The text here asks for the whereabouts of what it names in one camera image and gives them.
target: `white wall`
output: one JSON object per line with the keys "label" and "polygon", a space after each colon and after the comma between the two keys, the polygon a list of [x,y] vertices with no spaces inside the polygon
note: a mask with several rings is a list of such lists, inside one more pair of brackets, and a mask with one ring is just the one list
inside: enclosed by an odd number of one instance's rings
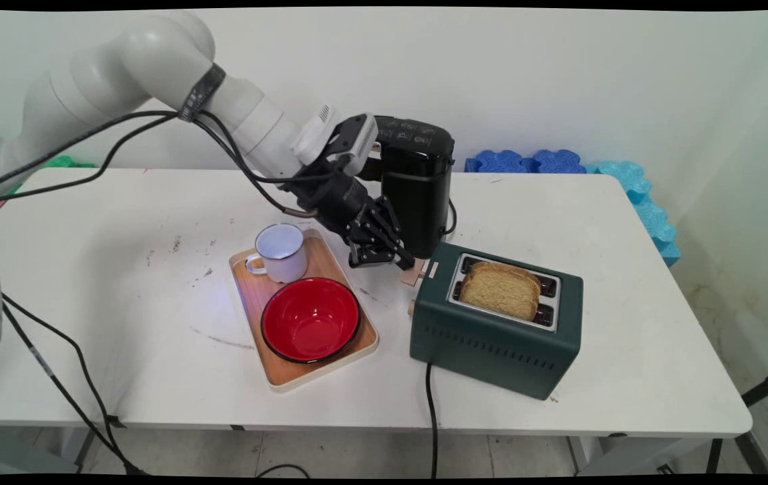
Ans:
{"label": "white wall", "polygon": [[[683,259],[674,274],[682,289],[711,285],[729,308],[718,325],[738,332],[739,343],[724,340],[724,358],[757,355],[744,366],[726,361],[732,377],[742,386],[766,375],[768,272],[753,270],[768,261],[768,249],[756,251],[768,248],[768,11],[195,11],[214,33],[216,61],[300,123],[326,100],[346,113],[439,124],[454,135],[460,169],[487,148],[525,156],[568,148],[584,162],[640,163],[654,184],[651,196],[679,224]],[[138,15],[0,12],[0,134],[17,134],[24,92],[39,73]],[[125,130],[71,153],[99,162]],[[233,168],[180,122],[129,143],[117,165]],[[732,202],[739,199],[748,212]],[[744,313],[732,316],[756,288],[734,283],[742,276],[763,282],[758,325]],[[696,313],[716,339],[713,317]],[[756,430],[768,436],[762,424]]]}
{"label": "white wall", "polygon": [[[677,225],[683,258],[671,271],[741,393],[768,375],[768,102],[747,124],[716,148],[719,168]],[[768,457],[768,399],[751,411]]]}
{"label": "white wall", "polygon": [[[569,148],[643,164],[673,221],[765,99],[768,12],[566,9],[202,9],[217,62],[298,122],[323,100],[415,117],[454,135],[455,159]],[[0,12],[0,134],[53,62],[119,33],[134,11]],[[719,125],[734,111],[739,116]],[[73,154],[99,162],[124,129]],[[128,144],[119,166],[233,168],[180,122]]]}

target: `green toaster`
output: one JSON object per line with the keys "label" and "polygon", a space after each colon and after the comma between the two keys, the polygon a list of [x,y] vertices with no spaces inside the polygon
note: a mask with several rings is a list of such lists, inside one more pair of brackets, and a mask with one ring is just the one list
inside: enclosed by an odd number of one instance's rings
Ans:
{"label": "green toaster", "polygon": [[[541,283],[531,321],[459,301],[471,265],[523,267]],[[411,357],[547,399],[581,346],[584,283],[577,276],[441,242],[429,259],[411,323]]]}

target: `table leg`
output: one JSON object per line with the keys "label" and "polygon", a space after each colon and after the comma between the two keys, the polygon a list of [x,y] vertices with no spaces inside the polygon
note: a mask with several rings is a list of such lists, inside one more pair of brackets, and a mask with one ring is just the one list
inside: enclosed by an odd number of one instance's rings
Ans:
{"label": "table leg", "polygon": [[61,458],[81,466],[92,439],[94,436],[92,436],[91,429],[86,426],[63,428],[61,430]]}
{"label": "table leg", "polygon": [[570,436],[569,442],[579,467],[575,475],[603,476],[655,473],[662,464],[704,445],[707,439]]}

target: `bread slice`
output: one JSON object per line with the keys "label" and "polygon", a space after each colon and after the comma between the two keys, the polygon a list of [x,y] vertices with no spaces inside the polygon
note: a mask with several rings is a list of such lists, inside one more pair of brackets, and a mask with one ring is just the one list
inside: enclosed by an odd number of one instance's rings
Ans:
{"label": "bread slice", "polygon": [[540,280],[530,271],[500,262],[481,261],[468,271],[459,301],[533,321],[539,296]]}

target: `enamel mug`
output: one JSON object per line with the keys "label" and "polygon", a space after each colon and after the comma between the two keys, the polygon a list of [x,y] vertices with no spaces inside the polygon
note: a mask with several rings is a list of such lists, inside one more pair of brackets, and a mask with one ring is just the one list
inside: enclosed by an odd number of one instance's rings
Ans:
{"label": "enamel mug", "polygon": [[[246,270],[252,274],[267,274],[277,283],[301,279],[307,272],[307,252],[303,249],[303,231],[294,224],[274,224],[255,237],[255,253],[246,258]],[[249,267],[260,259],[264,267]]]}

